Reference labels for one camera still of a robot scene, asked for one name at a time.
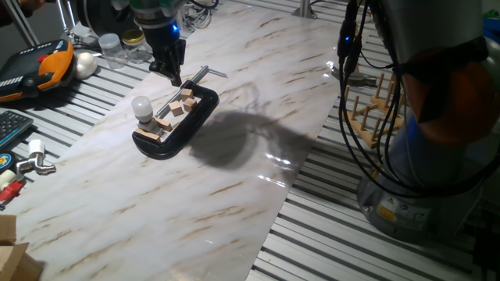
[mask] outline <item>wooden dowel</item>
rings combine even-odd
[[[354,120],[354,117],[356,117],[356,109],[358,108],[358,101],[359,101],[359,96],[356,96],[356,99],[354,100],[354,107],[352,108],[351,120]]]
[[[375,93],[375,98],[378,98],[380,94],[380,89],[382,88],[382,82],[384,81],[384,73],[380,75],[380,80],[378,81],[377,92]]]
[[[406,105],[406,94],[402,93],[401,99],[399,100],[398,114],[401,113],[401,107]]]
[[[366,106],[365,115],[362,117],[361,130],[365,130],[366,119],[368,118],[368,112],[370,112],[370,109],[368,108],[368,106]]]
[[[382,120],[382,117],[379,117],[377,119],[377,122],[375,123],[375,129],[373,130],[373,134],[372,134],[372,141],[375,141],[375,138],[377,137],[378,126],[380,125],[381,120]]]
[[[347,97],[349,96],[349,89],[351,88],[351,86],[347,85],[347,87],[345,88],[345,102],[347,102]]]
[[[387,98],[385,99],[385,107],[389,107],[389,101],[391,100],[391,95],[394,92],[394,82],[391,82],[389,88],[387,89]]]

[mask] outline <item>cardboard box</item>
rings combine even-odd
[[[0,215],[0,281],[36,281],[43,266],[26,253],[28,243],[16,244],[16,217]]]

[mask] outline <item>glass jar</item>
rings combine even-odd
[[[123,34],[123,43],[128,58],[133,63],[147,62],[152,57],[152,49],[146,43],[142,30],[129,30]]]
[[[110,69],[122,69],[128,63],[127,53],[123,50],[118,35],[102,35],[99,38],[99,46]]]

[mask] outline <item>yellow label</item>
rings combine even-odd
[[[388,219],[391,222],[394,222],[394,218],[396,217],[396,213],[385,208],[383,205],[379,205],[377,209],[377,213],[384,219]]]

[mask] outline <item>white marble board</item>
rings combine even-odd
[[[244,280],[338,96],[338,26],[228,2],[187,40],[183,78],[220,104],[176,157],[131,139],[130,101],[176,88],[150,74],[6,213],[43,280]]]

